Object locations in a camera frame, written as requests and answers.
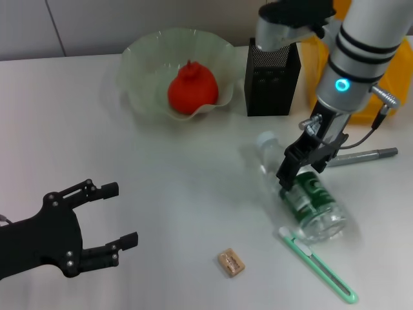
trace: green toothbrush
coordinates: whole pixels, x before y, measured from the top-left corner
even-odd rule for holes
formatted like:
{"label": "green toothbrush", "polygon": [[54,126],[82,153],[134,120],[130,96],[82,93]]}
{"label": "green toothbrush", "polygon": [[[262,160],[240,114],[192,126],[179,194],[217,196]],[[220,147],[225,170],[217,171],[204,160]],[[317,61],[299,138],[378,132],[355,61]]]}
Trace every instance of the green toothbrush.
{"label": "green toothbrush", "polygon": [[278,230],[284,242],[301,259],[314,270],[345,302],[354,304],[358,301],[357,294],[340,279],[309,247],[298,240],[287,227]]}

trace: clear wavy bowl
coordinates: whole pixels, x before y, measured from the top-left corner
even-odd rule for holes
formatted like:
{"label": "clear wavy bowl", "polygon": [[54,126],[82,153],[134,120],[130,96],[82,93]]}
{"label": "clear wavy bowl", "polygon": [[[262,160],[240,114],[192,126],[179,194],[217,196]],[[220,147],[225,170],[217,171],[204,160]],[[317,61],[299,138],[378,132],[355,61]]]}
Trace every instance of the clear wavy bowl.
{"label": "clear wavy bowl", "polygon": [[[167,96],[169,84],[189,59],[211,70],[219,90],[215,105],[203,105],[191,115],[171,108]],[[173,28],[144,36],[123,52],[117,85],[136,110],[186,120],[227,105],[244,73],[235,48],[224,39],[210,32]]]}

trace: pen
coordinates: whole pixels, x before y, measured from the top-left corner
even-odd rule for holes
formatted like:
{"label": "pen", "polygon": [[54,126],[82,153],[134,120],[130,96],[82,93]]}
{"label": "pen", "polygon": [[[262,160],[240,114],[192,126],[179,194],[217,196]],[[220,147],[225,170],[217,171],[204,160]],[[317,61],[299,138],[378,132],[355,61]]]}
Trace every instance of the pen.
{"label": "pen", "polygon": [[351,163],[361,163],[363,161],[378,160],[380,158],[393,157],[397,155],[397,147],[391,149],[368,150],[365,152],[339,155],[327,163],[327,167],[350,165]]}

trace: black cable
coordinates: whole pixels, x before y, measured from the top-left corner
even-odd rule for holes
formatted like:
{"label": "black cable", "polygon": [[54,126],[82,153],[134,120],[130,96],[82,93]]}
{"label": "black cable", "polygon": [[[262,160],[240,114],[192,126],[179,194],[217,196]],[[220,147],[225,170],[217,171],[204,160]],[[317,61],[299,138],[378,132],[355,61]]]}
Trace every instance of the black cable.
{"label": "black cable", "polygon": [[319,137],[317,137],[316,135],[313,135],[312,137],[321,144],[324,144],[326,147],[331,147],[332,149],[336,149],[336,150],[348,150],[348,149],[352,149],[353,147],[358,147],[359,145],[361,145],[364,141],[366,141],[368,139],[368,137],[370,137],[372,135],[372,133],[375,131],[375,129],[370,130],[363,139],[361,139],[360,141],[358,141],[355,144],[351,144],[351,145],[346,145],[345,147],[336,147],[334,145],[331,145],[325,141],[323,141],[322,139],[320,139]]}

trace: robot arm blue led ring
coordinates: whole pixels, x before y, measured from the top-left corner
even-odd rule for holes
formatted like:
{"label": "robot arm blue led ring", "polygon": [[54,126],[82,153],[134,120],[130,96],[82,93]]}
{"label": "robot arm blue led ring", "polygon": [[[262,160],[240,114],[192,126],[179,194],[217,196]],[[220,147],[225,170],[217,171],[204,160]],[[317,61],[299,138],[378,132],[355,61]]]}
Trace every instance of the robot arm blue led ring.
{"label": "robot arm blue led ring", "polygon": [[350,88],[350,82],[348,79],[338,79],[336,81],[336,89],[339,92],[345,92]]}

